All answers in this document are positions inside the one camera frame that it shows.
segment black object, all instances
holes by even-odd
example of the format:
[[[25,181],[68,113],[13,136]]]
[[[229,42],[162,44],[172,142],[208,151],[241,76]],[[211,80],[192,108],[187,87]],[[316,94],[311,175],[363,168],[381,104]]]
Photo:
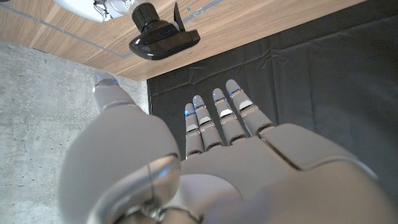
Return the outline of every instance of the black object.
[[[152,114],[185,157],[185,105],[200,95],[222,133],[211,93],[233,78],[275,124],[358,156],[398,204],[397,27],[396,0],[365,1],[151,78]]]
[[[199,43],[197,30],[185,31],[177,3],[174,6],[174,21],[179,29],[172,23],[160,20],[151,3],[137,6],[132,19],[141,35],[130,42],[130,50],[142,58],[160,60]]]

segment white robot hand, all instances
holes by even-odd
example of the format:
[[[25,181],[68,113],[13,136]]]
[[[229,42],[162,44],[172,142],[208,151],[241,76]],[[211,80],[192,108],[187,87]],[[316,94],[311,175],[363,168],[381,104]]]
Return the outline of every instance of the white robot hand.
[[[293,124],[274,127],[230,80],[185,108],[187,157],[108,73],[95,75],[100,115],[71,145],[60,177],[65,223],[398,223],[376,175],[335,143]],[[251,136],[240,126],[242,116]]]

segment black plastic device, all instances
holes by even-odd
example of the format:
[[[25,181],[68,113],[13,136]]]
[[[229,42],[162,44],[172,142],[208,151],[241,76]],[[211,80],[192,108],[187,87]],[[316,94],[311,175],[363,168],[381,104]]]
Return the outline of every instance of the black plastic device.
[[[185,31],[177,3],[174,5],[174,21],[178,28],[160,20],[151,3],[137,6],[132,19],[141,35],[130,42],[130,50],[142,58],[161,60],[199,43],[197,30]]]

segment robot finger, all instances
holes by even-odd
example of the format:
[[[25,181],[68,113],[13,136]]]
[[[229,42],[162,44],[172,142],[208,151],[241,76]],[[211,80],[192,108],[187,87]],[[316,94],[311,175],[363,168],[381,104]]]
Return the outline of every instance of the robot finger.
[[[185,106],[185,131],[185,139],[187,140],[185,145],[185,155],[187,159],[192,155],[203,153],[205,149],[201,139],[195,108],[191,103]]]
[[[249,99],[236,81],[228,80],[226,89],[252,136],[258,136],[260,131],[273,126],[271,120]]]
[[[193,97],[192,101],[193,106],[195,107],[199,130],[205,145],[205,150],[208,151],[214,147],[223,146],[220,134],[218,133],[201,96]]]
[[[223,92],[219,88],[213,91],[213,99],[227,143],[232,145],[246,139],[247,136],[244,133],[241,124],[234,112],[231,110]]]

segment black backdrop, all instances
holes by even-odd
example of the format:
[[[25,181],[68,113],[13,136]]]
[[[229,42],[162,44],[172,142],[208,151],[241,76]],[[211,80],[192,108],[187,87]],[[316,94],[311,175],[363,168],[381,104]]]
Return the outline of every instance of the black backdrop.
[[[365,162],[398,202],[398,2],[370,0],[148,80],[153,115],[185,157],[185,104],[235,79],[276,124],[293,123]]]

